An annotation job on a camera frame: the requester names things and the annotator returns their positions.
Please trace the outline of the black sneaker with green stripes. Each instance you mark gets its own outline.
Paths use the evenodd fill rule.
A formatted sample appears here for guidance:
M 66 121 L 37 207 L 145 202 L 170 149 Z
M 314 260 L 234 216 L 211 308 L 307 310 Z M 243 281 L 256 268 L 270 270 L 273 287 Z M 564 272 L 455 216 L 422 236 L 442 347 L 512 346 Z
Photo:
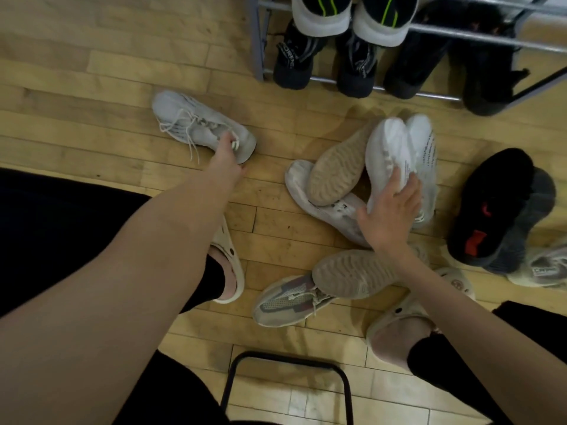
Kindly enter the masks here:
M 344 33 L 351 23 L 353 0 L 291 0 L 296 28 L 309 37 Z
M 358 0 L 352 29 L 365 42 L 384 48 L 406 38 L 420 0 Z

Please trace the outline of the upturned sneaker with tan sole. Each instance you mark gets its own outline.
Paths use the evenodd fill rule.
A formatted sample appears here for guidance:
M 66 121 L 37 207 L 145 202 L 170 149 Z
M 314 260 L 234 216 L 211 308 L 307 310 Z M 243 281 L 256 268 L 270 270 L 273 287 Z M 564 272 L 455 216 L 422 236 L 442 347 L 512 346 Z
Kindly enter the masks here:
M 367 143 L 379 122 L 378 118 L 368 121 L 318 158 L 307 182 L 307 196 L 313 205 L 332 205 L 358 184 L 365 167 Z
M 335 298 L 369 298 L 400 277 L 384 253 L 371 250 L 344 250 L 320 260 L 311 270 L 317 288 Z

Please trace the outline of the plain black shoe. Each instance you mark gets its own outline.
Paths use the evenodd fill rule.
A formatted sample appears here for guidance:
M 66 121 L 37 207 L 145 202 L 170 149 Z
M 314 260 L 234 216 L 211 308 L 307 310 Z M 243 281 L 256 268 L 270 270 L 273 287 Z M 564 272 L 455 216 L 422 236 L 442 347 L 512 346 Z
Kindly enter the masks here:
M 497 6 L 469 2 L 462 25 L 471 32 L 515 38 L 515 24 L 507 22 Z M 516 85 L 530 75 L 514 69 L 520 48 L 489 42 L 459 40 L 451 51 L 465 68 L 463 104 L 475 115 L 492 116 L 512 102 Z
M 459 0 L 433 0 L 423 5 L 414 23 L 456 28 L 460 25 L 465 5 Z M 397 58 L 386 71 L 383 87 L 398 99 L 411 99 L 420 92 L 454 39 L 443 35 L 409 31 Z

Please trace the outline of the worn white sneaker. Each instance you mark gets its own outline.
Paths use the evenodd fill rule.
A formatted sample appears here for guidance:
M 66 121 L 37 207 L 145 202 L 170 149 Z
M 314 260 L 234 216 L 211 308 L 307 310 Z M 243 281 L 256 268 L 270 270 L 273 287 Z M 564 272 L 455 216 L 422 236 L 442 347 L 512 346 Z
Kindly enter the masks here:
M 308 200 L 308 179 L 314 166 L 314 163 L 307 160 L 295 160 L 287 168 L 285 185 L 292 199 L 307 214 L 336 228 L 352 243 L 370 249 L 356 218 L 358 208 L 365 204 L 363 200 L 352 192 L 328 206 L 316 206 Z

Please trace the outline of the grey and pink mesh sneaker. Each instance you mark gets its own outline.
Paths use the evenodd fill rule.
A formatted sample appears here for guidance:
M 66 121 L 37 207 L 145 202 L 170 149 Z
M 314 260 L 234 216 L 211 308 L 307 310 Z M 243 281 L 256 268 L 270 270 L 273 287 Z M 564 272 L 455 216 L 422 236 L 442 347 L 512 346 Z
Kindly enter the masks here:
M 305 321 L 333 300 L 316 286 L 311 273 L 286 277 L 259 295 L 252 318 L 260 326 L 281 328 Z

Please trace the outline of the grey sneaker with label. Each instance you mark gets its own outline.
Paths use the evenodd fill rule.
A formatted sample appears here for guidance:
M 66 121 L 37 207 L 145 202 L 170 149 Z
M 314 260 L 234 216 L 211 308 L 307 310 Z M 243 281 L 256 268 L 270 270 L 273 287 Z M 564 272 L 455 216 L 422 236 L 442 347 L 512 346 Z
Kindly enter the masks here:
M 506 277 L 515 285 L 567 291 L 567 241 L 528 248 L 520 267 Z

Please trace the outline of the black sneaker with red patches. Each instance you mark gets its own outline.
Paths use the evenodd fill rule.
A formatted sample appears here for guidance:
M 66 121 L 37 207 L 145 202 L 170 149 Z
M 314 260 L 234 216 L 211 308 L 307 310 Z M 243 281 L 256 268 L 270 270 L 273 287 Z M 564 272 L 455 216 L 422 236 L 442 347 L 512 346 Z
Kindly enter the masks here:
M 534 173 L 532 158 L 519 148 L 497 152 L 472 171 L 446 240 L 452 258 L 476 267 L 497 258 L 527 203 Z

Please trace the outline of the person's left hand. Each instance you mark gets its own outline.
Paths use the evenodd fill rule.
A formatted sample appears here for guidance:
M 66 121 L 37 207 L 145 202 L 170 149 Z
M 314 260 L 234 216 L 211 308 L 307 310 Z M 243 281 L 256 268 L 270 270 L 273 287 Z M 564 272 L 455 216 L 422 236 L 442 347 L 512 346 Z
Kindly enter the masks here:
M 206 172 L 215 178 L 227 181 L 231 185 L 236 185 L 243 177 L 245 169 L 237 163 L 235 151 L 218 151 L 217 147 Z

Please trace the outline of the person's right forearm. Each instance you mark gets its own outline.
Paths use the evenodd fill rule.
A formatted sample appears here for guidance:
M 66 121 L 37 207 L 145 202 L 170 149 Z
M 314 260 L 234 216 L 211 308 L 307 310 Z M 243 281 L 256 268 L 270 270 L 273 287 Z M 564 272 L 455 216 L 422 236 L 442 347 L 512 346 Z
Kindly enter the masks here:
M 514 425 L 567 425 L 567 364 L 458 292 L 408 244 L 388 246 L 386 254 Z

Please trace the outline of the white knit sneaker with print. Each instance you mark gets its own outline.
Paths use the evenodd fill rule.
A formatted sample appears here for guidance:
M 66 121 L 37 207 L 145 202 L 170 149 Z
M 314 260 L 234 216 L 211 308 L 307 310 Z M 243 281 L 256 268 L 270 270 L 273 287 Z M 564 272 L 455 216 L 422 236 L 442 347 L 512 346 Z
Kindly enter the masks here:
M 416 173 L 421 182 L 421 210 L 413 223 L 414 229 L 426 226 L 433 218 L 438 187 L 436 184 L 436 137 L 431 121 L 425 114 L 414 114 L 406 121 L 416 153 Z

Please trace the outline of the person's right hand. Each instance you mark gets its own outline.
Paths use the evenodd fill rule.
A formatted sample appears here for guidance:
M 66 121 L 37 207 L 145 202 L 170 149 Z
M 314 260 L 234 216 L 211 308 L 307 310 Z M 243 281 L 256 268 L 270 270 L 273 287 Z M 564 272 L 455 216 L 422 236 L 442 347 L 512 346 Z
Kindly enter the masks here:
M 399 178 L 400 168 L 396 166 L 369 213 L 377 228 L 377 242 L 369 245 L 375 252 L 387 255 L 393 262 L 401 262 L 410 255 L 408 235 L 420 211 L 422 199 L 421 182 L 417 177 L 417 201 L 401 203 L 399 192 L 395 191 Z

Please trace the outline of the cream clog on right foot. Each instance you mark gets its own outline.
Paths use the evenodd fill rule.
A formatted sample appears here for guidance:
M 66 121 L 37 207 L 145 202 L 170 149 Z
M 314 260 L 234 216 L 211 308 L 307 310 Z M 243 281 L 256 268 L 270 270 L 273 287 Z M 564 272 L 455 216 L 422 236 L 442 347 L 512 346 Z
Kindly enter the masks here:
M 414 293 L 375 320 L 366 331 L 366 344 L 374 357 L 384 363 L 409 370 L 407 358 L 420 340 L 438 333 Z

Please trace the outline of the black metal stool frame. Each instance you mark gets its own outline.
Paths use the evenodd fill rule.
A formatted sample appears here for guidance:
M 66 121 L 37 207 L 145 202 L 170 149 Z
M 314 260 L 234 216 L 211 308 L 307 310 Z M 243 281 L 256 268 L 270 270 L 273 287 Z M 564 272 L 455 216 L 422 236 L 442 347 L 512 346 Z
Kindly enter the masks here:
M 248 358 L 260 359 L 274 363 L 299 365 L 299 366 L 315 368 L 319 370 L 335 372 L 336 374 L 338 374 L 338 376 L 340 377 L 343 383 L 346 425 L 355 425 L 351 385 L 347 375 L 337 364 L 319 359 L 309 359 L 306 357 L 292 357 L 292 356 L 276 354 L 272 352 L 261 352 L 261 351 L 252 351 L 252 350 L 244 351 L 241 354 L 237 355 L 234 358 L 234 360 L 232 360 L 229 366 L 228 375 L 220 403 L 220 407 L 223 410 L 223 412 L 227 411 L 229 405 L 232 387 L 234 384 L 235 377 L 237 375 L 237 368 L 244 359 L 248 359 Z

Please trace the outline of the cream clog on left foot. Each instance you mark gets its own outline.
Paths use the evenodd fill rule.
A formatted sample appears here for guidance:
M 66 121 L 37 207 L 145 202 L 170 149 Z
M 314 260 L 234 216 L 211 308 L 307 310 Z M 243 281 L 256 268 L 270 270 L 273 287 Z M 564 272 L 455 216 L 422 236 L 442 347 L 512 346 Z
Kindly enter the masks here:
M 245 272 L 243 270 L 241 261 L 237 255 L 236 248 L 232 242 L 230 231 L 227 225 L 226 218 L 222 217 L 221 226 L 217 229 L 211 241 L 211 246 L 218 249 L 231 265 L 232 273 L 236 280 L 236 287 L 234 294 L 228 299 L 215 299 L 214 302 L 218 304 L 228 304 L 236 301 L 241 297 L 245 290 Z

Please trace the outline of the cream clog on foot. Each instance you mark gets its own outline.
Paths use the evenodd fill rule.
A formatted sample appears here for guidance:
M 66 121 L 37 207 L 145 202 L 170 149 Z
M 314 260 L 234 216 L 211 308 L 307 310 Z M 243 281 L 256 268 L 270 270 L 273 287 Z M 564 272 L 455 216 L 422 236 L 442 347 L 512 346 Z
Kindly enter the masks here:
M 218 249 L 231 265 L 232 273 L 236 280 L 236 287 L 234 294 L 228 299 L 215 299 L 214 302 L 218 304 L 228 304 L 236 301 L 241 297 L 245 290 L 245 272 L 243 270 L 241 261 L 237 255 L 236 248 L 232 242 L 230 231 L 227 225 L 226 218 L 222 217 L 221 226 L 217 229 L 211 241 L 211 246 Z
M 414 293 L 375 320 L 366 331 L 366 344 L 374 357 L 384 363 L 409 370 L 407 358 L 420 340 L 438 333 Z

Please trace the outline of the dark grey knit sneaker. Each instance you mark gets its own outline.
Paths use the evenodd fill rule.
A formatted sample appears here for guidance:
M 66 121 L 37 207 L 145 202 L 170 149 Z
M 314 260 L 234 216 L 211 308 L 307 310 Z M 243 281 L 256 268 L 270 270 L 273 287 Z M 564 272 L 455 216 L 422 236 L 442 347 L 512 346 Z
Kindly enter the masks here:
M 556 186 L 553 179 L 543 169 L 535 168 L 526 204 L 504 236 L 495 260 L 485 266 L 484 270 L 498 275 L 508 275 L 519 270 L 527 257 L 530 231 L 551 213 L 555 203 Z

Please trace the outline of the person's black trousers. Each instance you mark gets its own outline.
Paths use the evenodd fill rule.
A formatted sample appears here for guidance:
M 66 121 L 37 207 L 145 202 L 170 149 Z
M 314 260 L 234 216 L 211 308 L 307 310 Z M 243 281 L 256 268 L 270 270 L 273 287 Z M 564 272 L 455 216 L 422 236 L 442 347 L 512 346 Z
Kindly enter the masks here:
M 0 425 L 251 425 L 158 350 L 181 312 L 235 287 L 211 244 L 240 171 L 209 166 L 155 198 L 1 171 Z M 567 425 L 567 355 L 410 252 L 420 187 L 398 178 L 358 221 L 427 318 L 378 336 L 405 323 L 393 347 L 411 372 L 494 425 Z

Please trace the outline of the person's left forearm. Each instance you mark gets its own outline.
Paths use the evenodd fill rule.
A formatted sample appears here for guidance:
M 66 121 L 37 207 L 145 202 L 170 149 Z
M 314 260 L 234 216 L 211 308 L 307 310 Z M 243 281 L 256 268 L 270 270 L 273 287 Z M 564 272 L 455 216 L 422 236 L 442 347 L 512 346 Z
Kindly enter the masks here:
M 230 425 L 158 347 L 235 292 L 211 246 L 234 188 L 205 169 L 151 198 L 0 168 L 0 425 Z

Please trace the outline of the grey metal shoe rack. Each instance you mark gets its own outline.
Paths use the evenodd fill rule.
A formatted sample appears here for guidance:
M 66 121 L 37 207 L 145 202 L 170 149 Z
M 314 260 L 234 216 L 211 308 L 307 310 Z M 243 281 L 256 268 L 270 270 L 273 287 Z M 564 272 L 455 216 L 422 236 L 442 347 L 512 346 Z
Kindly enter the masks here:
M 265 49 L 268 42 L 268 28 L 274 11 L 291 12 L 291 4 L 276 2 L 275 0 L 245 0 L 247 10 L 247 18 L 250 22 L 250 35 L 252 41 L 252 70 L 255 78 L 259 81 L 265 80 L 266 76 L 274 76 L 274 70 L 267 68 L 265 65 Z M 412 24 L 411 32 L 417 32 L 427 35 L 436 35 L 437 37 L 453 38 L 454 40 L 464 40 L 472 42 L 489 43 L 497 46 L 509 46 L 517 49 L 532 49 L 551 53 L 567 54 L 566 48 L 559 48 L 543 43 L 524 42 L 516 38 L 508 37 L 491 37 L 482 33 L 466 32 L 446 27 L 437 27 L 433 25 Z M 567 66 L 552 73 L 546 78 L 529 86 L 516 94 L 510 107 L 540 94 L 562 81 L 567 80 Z

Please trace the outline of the light grey laced sneaker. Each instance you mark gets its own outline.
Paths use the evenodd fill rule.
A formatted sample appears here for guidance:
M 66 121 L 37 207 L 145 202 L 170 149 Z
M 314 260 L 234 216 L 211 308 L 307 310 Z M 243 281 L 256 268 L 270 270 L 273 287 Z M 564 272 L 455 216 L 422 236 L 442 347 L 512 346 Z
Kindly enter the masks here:
M 216 151 L 226 132 L 234 137 L 231 146 L 238 164 L 250 159 L 256 149 L 256 138 L 243 125 L 188 95 L 158 92 L 152 100 L 152 111 L 160 131 L 187 144 L 190 156 L 198 153 L 198 146 Z

